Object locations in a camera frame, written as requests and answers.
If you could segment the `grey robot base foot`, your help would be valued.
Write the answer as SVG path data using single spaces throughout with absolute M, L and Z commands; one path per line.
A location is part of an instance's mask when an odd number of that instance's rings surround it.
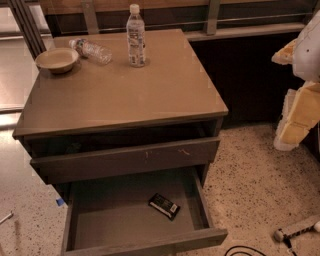
M 288 247 L 288 251 L 293 256 L 297 256 L 296 252 L 292 247 L 291 239 L 310 231 L 320 232 L 319 214 L 310 216 L 296 223 L 279 228 L 274 232 L 273 237 L 277 242 L 283 242 Z

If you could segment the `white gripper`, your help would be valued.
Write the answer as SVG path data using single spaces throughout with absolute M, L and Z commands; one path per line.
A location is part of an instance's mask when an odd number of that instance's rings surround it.
M 297 40 L 293 39 L 277 51 L 271 61 L 280 65 L 292 64 L 293 74 L 306 81 L 298 90 L 288 90 L 276 129 L 274 147 L 291 151 L 320 121 L 320 83 L 315 83 L 320 81 L 320 10 Z

